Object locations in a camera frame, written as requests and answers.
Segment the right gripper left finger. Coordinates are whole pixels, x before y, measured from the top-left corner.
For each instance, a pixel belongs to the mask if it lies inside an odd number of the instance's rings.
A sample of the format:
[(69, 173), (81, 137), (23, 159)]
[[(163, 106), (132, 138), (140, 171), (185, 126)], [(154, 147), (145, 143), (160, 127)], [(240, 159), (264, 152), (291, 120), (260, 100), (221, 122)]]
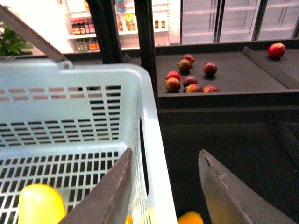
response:
[(123, 224), (132, 190), (133, 151), (128, 148), (61, 224)]

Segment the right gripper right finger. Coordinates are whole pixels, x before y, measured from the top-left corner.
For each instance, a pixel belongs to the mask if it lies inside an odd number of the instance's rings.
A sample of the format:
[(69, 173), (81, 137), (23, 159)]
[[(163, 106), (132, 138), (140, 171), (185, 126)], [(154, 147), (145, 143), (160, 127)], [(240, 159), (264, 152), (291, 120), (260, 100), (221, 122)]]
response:
[(293, 224), (208, 151), (198, 158), (201, 188), (213, 224)]

